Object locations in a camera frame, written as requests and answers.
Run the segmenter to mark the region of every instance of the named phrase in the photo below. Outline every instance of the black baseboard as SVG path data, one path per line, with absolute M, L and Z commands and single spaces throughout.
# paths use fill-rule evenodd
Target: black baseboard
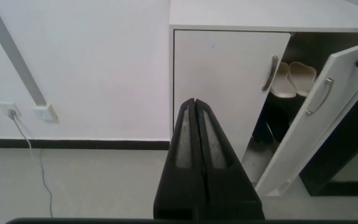
M 318 196 L 358 196 L 358 182 L 330 182 Z
M 168 150 L 169 141 L 30 140 L 34 149 Z M 28 148 L 24 139 L 0 139 L 0 148 Z

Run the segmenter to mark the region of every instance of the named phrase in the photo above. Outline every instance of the electrical outlet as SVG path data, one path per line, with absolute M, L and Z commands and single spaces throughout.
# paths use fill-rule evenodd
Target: electrical outlet
M 36 117 L 43 121 L 56 121 L 57 115 L 53 106 L 49 103 L 45 106 L 36 106 L 33 108 Z
M 4 113 L 4 115 L 7 116 L 7 111 L 8 110 L 14 110 L 16 111 L 16 116 L 20 116 L 20 111 L 17 109 L 16 105 L 14 103 L 5 103 L 5 102 L 0 102 L 0 109 L 1 111 Z

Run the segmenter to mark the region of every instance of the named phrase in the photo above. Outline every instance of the floor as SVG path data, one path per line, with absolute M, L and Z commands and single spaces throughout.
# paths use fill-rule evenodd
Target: floor
M 55 217 L 153 218 L 166 156 L 166 151 L 44 149 Z M 0 149 L 0 223 L 47 217 L 48 200 L 29 150 Z M 312 198 L 300 179 L 284 196 L 262 202 L 268 219 L 358 219 L 358 197 Z

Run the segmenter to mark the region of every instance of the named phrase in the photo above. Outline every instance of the silver handle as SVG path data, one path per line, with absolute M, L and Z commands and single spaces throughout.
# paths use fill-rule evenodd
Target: silver handle
M 274 75 L 276 74 L 277 63 L 278 63 L 278 56 L 274 55 L 272 57 L 272 64 L 270 66 L 270 72 L 268 74 L 265 85 L 262 86 L 262 91 L 266 91 L 269 88 L 270 84 L 272 84 Z
M 327 78 L 326 81 L 325 81 L 325 84 L 328 86 L 327 94 L 324 96 L 323 100 L 321 101 L 321 103 L 318 105 L 318 107 L 314 111 L 306 110 L 306 115 L 308 115 L 308 116 L 313 115 L 315 112 L 317 112 L 320 109 L 320 107 L 327 100 L 327 98 L 329 96 L 329 93 L 331 92 L 331 89 L 333 88 L 334 80 L 332 78 Z

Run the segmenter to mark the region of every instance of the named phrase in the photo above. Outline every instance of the power cord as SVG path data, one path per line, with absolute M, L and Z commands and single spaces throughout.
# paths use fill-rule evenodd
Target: power cord
M 38 166 L 40 167 L 41 169 L 41 172 L 42 172 L 42 182 L 44 183 L 44 186 L 45 188 L 48 190 L 49 192 L 49 196 L 50 196 L 50 200 L 49 200 L 49 213 L 50 213 L 50 216 L 53 218 L 53 212 L 52 212 L 52 193 L 51 191 L 49 190 L 47 184 L 45 183 L 45 172 L 44 172 L 44 166 L 42 165 L 42 158 L 40 157 L 40 162 L 38 162 L 37 159 L 35 159 L 33 153 L 32 153 L 32 147 L 31 147 L 31 143 L 30 141 L 26 138 L 26 136 L 23 134 L 19 124 L 16 122 L 16 119 L 15 119 L 15 116 L 16 116 L 16 111 L 15 110 L 12 110 L 12 109 L 9 109 L 8 112 L 7 112 L 7 116 L 9 118 L 11 118 L 13 120 L 13 122 L 15 122 L 16 124 L 16 127 L 17 129 L 19 130 L 19 132 L 22 134 L 23 138 L 27 141 L 28 145 L 29 145 L 29 149 L 30 149 L 30 154 L 31 154 L 31 157 L 34 159 L 34 161 L 38 164 Z

